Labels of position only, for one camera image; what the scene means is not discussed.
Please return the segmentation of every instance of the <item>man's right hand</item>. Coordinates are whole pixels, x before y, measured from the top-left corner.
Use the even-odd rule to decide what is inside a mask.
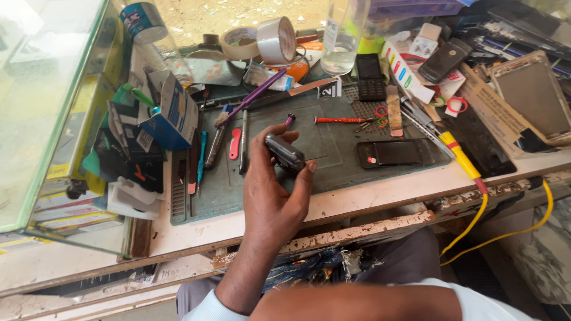
[[[297,175],[290,195],[279,183],[266,147],[266,135],[280,135],[292,143],[299,134],[286,131],[285,124],[264,129],[250,144],[250,166],[244,181],[244,240],[263,245],[270,253],[279,249],[299,231],[309,210],[313,174],[317,163],[309,160]]]

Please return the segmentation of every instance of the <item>person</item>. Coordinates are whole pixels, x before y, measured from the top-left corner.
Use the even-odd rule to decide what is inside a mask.
[[[441,281],[438,242],[427,227],[377,246],[372,253],[383,264],[358,275],[354,284],[271,290],[260,299],[279,250],[307,216],[317,169],[308,161],[291,194],[278,183],[264,137],[274,133],[289,143],[298,138],[286,130],[285,124],[273,125],[251,141],[240,249],[224,277],[181,285],[176,305],[182,321],[532,320],[507,304]]]

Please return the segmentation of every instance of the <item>duct tape roll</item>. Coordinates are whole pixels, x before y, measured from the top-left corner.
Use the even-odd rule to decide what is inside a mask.
[[[220,37],[224,55],[232,60],[243,60],[260,55],[258,30],[255,27],[239,27],[226,31]]]
[[[258,49],[264,64],[283,65],[292,63],[296,55],[295,31],[287,17],[260,22]]]

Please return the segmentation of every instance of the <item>gray trousers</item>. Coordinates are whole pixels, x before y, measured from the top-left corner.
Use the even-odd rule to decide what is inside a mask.
[[[406,284],[426,278],[441,279],[438,240],[429,227],[372,249],[372,255],[383,264],[357,276],[357,282],[385,285]],[[176,294],[179,319],[198,306],[210,290],[216,288],[222,275],[190,281],[180,285]]]

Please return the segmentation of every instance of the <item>water bottle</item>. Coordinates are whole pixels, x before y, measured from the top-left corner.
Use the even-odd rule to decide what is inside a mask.
[[[125,0],[120,4],[121,21],[148,65],[155,70],[170,69],[183,88],[194,82],[192,72],[180,55],[172,36],[152,0]]]
[[[326,73],[344,75],[353,69],[370,8],[370,0],[329,0],[321,52]]]

